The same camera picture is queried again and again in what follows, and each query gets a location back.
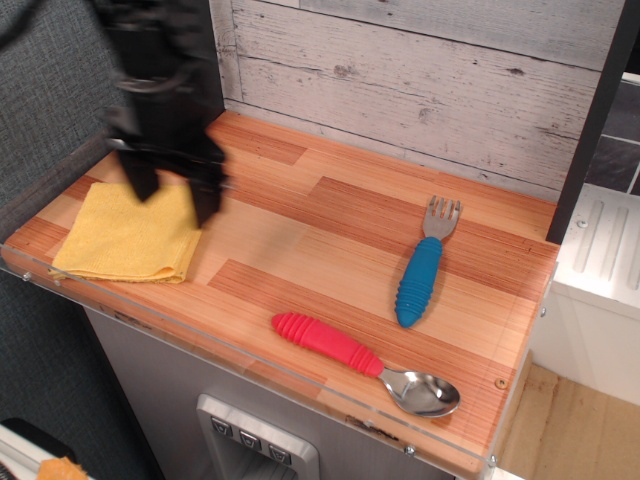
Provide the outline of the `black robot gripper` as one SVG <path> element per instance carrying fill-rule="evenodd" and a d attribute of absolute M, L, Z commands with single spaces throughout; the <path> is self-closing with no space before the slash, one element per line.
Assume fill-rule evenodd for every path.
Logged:
<path fill-rule="evenodd" d="M 161 169 L 188 180 L 199 228 L 221 207 L 224 154 L 205 133 L 205 74 L 141 79 L 120 74 L 116 86 L 129 105 L 107 111 L 108 143 L 134 193 L 146 202 Z"/>

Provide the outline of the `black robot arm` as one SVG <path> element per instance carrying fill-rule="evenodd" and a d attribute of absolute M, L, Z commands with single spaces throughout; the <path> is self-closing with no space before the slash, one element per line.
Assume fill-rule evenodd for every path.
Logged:
<path fill-rule="evenodd" d="M 116 55 L 125 107 L 107 112 L 109 146 L 140 201 L 160 188 L 160 171 L 189 185 L 203 226 L 221 205 L 223 150 L 207 127 L 225 110 L 218 60 L 205 54 L 213 31 L 196 1 L 94 1 Z"/>

